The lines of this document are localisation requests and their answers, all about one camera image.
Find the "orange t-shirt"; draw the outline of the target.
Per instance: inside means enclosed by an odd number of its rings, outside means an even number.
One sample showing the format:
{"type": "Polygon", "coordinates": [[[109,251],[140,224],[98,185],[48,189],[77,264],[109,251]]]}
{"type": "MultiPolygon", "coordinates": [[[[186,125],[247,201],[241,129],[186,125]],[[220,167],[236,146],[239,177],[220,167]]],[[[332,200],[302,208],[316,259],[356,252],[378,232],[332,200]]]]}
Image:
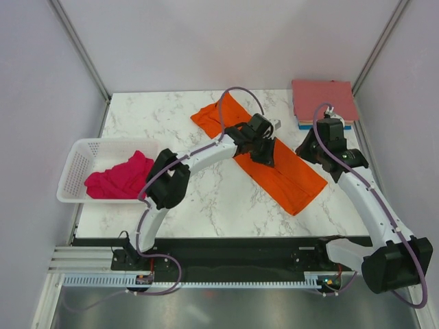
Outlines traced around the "orange t-shirt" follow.
{"type": "MultiPolygon", "coordinates": [[[[221,132],[218,103],[191,115],[191,120],[210,138],[221,132]]],[[[229,93],[222,101],[222,116],[226,127],[249,121],[251,117],[229,93]]],[[[293,216],[304,210],[327,185],[324,178],[279,139],[274,147],[274,168],[253,162],[249,154],[237,156],[235,162],[293,216]]]]}

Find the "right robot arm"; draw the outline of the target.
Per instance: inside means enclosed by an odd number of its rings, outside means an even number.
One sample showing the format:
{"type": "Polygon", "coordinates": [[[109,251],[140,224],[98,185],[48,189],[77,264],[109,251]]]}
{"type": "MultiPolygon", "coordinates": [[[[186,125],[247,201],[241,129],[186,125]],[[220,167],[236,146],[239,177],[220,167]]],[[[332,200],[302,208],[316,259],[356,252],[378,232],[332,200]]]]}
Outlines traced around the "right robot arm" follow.
{"type": "Polygon", "coordinates": [[[340,263],[358,271],[373,293],[417,284],[425,290],[432,244],[416,238],[390,207],[375,186],[366,158],[360,150],[348,149],[342,122],[315,121],[296,154],[331,175],[354,205],[372,242],[364,247],[347,238],[333,238],[314,252],[315,264],[327,270],[340,263]]]}

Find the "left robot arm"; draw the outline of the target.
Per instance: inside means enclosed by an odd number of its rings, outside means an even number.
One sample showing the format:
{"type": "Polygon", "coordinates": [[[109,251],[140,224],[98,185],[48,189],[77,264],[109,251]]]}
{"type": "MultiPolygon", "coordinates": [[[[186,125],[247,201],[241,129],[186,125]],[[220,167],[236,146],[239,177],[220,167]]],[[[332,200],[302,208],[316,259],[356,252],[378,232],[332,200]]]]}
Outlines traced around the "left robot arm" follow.
{"type": "Polygon", "coordinates": [[[148,250],[154,246],[163,219],[185,198],[189,179],[199,171],[245,154],[257,164],[274,167],[274,133],[280,127],[278,119],[255,114],[247,122],[222,127],[215,138],[188,151],[162,150],[138,196],[145,210],[130,239],[133,248],[127,253],[127,262],[135,269],[149,265],[148,250]]]}

